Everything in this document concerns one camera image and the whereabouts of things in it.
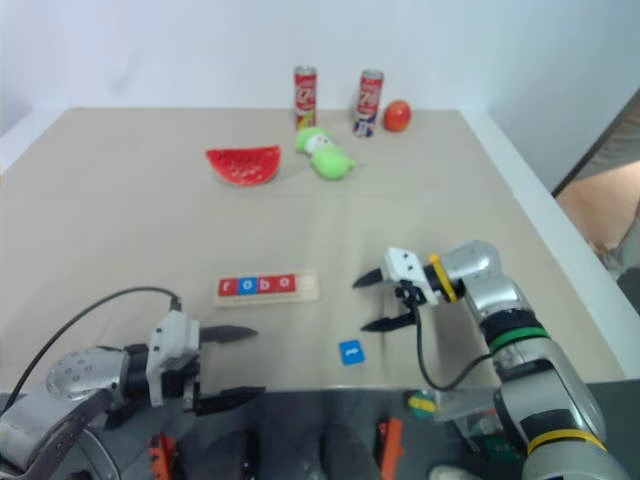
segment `white wall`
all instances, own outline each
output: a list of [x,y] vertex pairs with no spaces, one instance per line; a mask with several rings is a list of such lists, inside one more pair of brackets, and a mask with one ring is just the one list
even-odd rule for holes
[[286,107],[302,63],[320,106],[346,108],[374,66],[383,102],[490,109],[549,188],[640,74],[637,0],[2,2],[0,93],[22,110]]
[[556,4],[513,18],[529,41],[512,44],[489,110],[549,190],[640,87],[638,0]]

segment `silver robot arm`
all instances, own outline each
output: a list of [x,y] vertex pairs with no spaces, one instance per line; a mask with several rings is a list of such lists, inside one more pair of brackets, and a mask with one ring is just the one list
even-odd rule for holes
[[100,413],[136,400],[161,405],[163,374],[197,360],[198,327],[171,311],[154,329],[150,349],[95,347],[62,358],[42,385],[0,417],[0,479],[49,478]]
[[502,273],[496,249],[469,242],[432,257],[424,271],[437,297],[465,301],[493,354],[502,381],[496,410],[512,443],[527,454],[522,478],[629,479],[604,446],[596,400]]

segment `wire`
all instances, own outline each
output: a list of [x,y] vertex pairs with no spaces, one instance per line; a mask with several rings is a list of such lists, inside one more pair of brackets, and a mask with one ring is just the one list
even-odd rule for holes
[[171,304],[170,304],[170,309],[171,310],[178,310],[178,311],[182,310],[182,303],[180,301],[180,297],[178,295],[176,295],[174,292],[172,292],[171,290],[167,290],[166,288],[160,288],[160,287],[132,287],[132,288],[126,288],[124,290],[120,290],[118,292],[114,292],[111,295],[108,295],[108,296],[98,300],[97,302],[89,305],[87,308],[82,310],[75,317],[73,317],[71,320],[69,320],[67,323],[65,323],[62,327],[60,327],[58,329],[58,331],[44,345],[44,347],[42,347],[40,349],[40,351],[36,354],[36,356],[33,357],[33,360],[31,360],[31,363],[29,363],[29,365],[27,366],[26,370],[24,371],[24,373],[20,377],[20,380],[18,380],[18,383],[13,388],[13,391],[11,392],[11,395],[9,395],[9,399],[7,400],[7,403],[5,404],[4,409],[2,410],[2,415],[4,415],[5,412],[7,410],[9,410],[11,405],[13,405],[15,403],[15,401],[18,399],[18,395],[20,395],[20,390],[22,390],[22,387],[24,386],[25,382],[29,378],[29,375],[31,375],[31,373],[33,372],[33,369],[36,367],[38,362],[42,359],[44,354],[47,353],[47,351],[49,350],[51,345],[53,345],[56,342],[56,340],[58,340],[58,338],[60,338],[62,336],[62,334],[64,332],[66,332],[78,320],[80,320],[82,317],[84,317],[86,314],[88,314],[92,310],[95,310],[96,308],[98,308],[100,305],[103,305],[103,304],[113,300],[114,298],[121,297],[123,295],[127,295],[129,293],[135,293],[135,292],[158,292],[158,293],[163,293],[165,295],[168,295],[171,298]]
[[111,470],[113,470],[113,472],[115,473],[115,477],[111,477],[111,475],[109,475],[109,478],[113,478],[114,480],[120,480],[120,470],[118,470],[118,466],[116,465],[116,462],[113,460],[113,457],[109,453],[109,450],[107,450],[107,447],[104,446],[104,443],[102,443],[100,438],[98,438],[98,436],[88,428],[85,428],[83,430],[83,433],[95,442],[95,444],[98,446],[98,449],[100,449],[100,451],[104,455],[104,458],[106,458],[107,462],[109,462],[109,465],[111,466]]
[[410,307],[411,312],[416,320],[416,333],[417,333],[417,344],[418,344],[418,365],[420,365],[420,373],[424,377],[425,382],[433,388],[434,390],[440,390],[441,392],[449,392],[456,388],[465,378],[469,375],[469,372],[473,370],[479,363],[484,362],[491,358],[490,353],[486,353],[484,355],[479,356],[475,360],[471,361],[466,367],[462,369],[462,371],[458,374],[456,378],[454,378],[451,382],[446,385],[437,385],[431,380],[429,374],[427,373],[427,369],[424,366],[424,357],[422,355],[422,319],[420,318],[420,312],[418,310],[417,305],[413,305]]

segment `green ring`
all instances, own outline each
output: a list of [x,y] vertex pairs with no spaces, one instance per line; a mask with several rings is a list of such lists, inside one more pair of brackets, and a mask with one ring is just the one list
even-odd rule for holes
[[515,330],[509,330],[502,335],[498,335],[490,344],[489,350],[491,353],[495,353],[500,348],[504,347],[508,343],[513,342],[519,338],[524,337],[547,337],[549,338],[549,334],[542,327],[521,327],[516,328]]

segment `green plush toy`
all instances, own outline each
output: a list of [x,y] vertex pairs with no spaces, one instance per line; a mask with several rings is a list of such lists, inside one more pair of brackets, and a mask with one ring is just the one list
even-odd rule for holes
[[355,166],[342,147],[333,143],[324,128],[308,127],[298,132],[296,150],[311,156],[311,164],[321,177],[340,180]]

